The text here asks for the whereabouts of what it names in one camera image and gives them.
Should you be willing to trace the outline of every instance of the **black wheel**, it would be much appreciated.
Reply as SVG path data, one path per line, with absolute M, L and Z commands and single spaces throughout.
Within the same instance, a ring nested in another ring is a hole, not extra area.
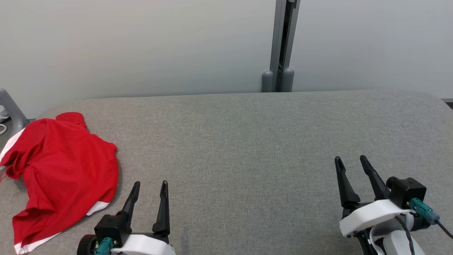
M 77 246 L 77 255 L 94 255 L 96 241 L 95 235 L 84 235 Z

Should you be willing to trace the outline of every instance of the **white cable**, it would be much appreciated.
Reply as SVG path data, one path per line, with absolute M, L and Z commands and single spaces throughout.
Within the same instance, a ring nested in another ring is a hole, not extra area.
M 5 129 L 3 129 L 3 130 L 0 132 L 0 135 L 1 135 L 1 134 L 3 134 L 3 133 L 6 132 L 7 127 L 6 127 L 5 125 L 3 125 L 3 124 L 0 124 L 0 127 L 4 127 L 4 128 L 5 128 Z

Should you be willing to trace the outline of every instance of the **black cable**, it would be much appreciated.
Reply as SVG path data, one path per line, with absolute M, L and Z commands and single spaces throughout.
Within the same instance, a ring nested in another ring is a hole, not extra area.
M 407 229 L 406 224 L 405 224 L 404 221 L 403 221 L 402 219 L 400 219 L 398 216 L 395 216 L 395 219 L 401 224 L 401 226 L 403 226 L 403 229 L 404 229 L 404 231 L 406 232 L 407 240 L 409 240 L 409 249 L 410 249 L 410 253 L 411 253 L 411 255 L 415 255 L 415 251 L 414 251 L 414 243 L 412 242 L 412 237 L 410 237 L 410 232 L 409 232 L 409 230 Z
M 434 222 L 436 222 L 437 225 L 439 225 L 439 227 L 451 238 L 453 239 L 453 235 L 452 233 L 450 233 L 443 225 L 442 223 L 440 223 L 439 220 L 435 220 Z

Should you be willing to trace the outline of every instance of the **white trim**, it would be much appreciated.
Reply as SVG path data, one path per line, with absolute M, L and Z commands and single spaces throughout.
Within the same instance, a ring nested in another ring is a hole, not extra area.
M 41 244 L 49 241 L 50 239 L 54 238 L 56 235 L 60 234 L 60 233 L 57 233 L 57 234 L 54 234 L 53 236 L 51 237 L 48 237 L 48 238 L 44 238 L 42 240 L 39 240 L 39 241 L 36 241 L 34 243 L 31 243 L 29 245 L 24 245 L 23 247 L 22 246 L 22 243 L 18 243 L 18 244 L 15 244 L 14 245 L 14 249 L 16 250 L 16 253 L 17 255 L 20 255 L 20 254 L 25 254 L 27 252 L 31 252 L 32 250 L 34 250 L 36 247 L 40 246 Z
M 11 137 L 8 140 L 8 142 L 6 143 L 5 147 L 3 148 L 3 150 L 0 153 L 0 161 L 3 159 L 5 154 L 13 147 L 13 145 L 17 142 L 17 140 L 19 139 L 19 136 L 22 134 L 22 132 L 24 130 L 25 130 L 25 128 L 20 130 L 17 134 L 13 135 L 13 137 Z
M 91 209 L 87 212 L 87 216 L 90 216 L 91 214 L 106 208 L 109 204 L 110 203 L 105 203 L 105 202 L 101 202 L 101 201 L 96 202 L 96 204 L 94 204 L 91 207 Z

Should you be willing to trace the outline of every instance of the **gray tabletop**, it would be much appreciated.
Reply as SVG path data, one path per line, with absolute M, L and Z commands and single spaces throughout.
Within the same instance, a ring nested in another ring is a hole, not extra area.
M 352 91 L 108 98 L 48 110 L 81 112 L 92 133 L 118 147 L 117 195 L 31 254 L 75 254 L 106 214 L 141 191 L 132 229 L 156 220 L 169 183 L 170 243 L 178 255 L 362 254 L 343 238 L 334 158 L 362 201 L 373 192 L 359 156 L 381 177 L 413 177 L 453 230 L 453 111 L 424 93 Z M 0 253 L 14 254 L 11 218 L 28 200 L 21 180 L 0 183 Z M 451 254 L 437 226 L 412 233 L 426 254 Z

